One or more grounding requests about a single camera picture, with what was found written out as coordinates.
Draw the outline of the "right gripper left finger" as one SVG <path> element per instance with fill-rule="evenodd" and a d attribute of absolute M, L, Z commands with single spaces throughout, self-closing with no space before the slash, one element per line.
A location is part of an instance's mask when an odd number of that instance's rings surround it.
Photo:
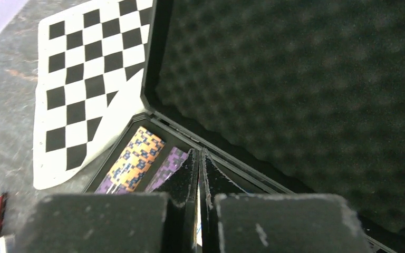
<path fill-rule="evenodd" d="M 15 252 L 196 252 L 199 152 L 151 193 L 55 194 L 33 208 Z"/>

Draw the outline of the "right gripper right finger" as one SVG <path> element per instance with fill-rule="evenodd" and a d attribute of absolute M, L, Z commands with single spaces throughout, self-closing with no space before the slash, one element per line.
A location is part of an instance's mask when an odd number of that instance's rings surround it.
<path fill-rule="evenodd" d="M 370 252 L 361 223 L 335 194 L 246 193 L 206 149 L 199 165 L 203 252 Z"/>

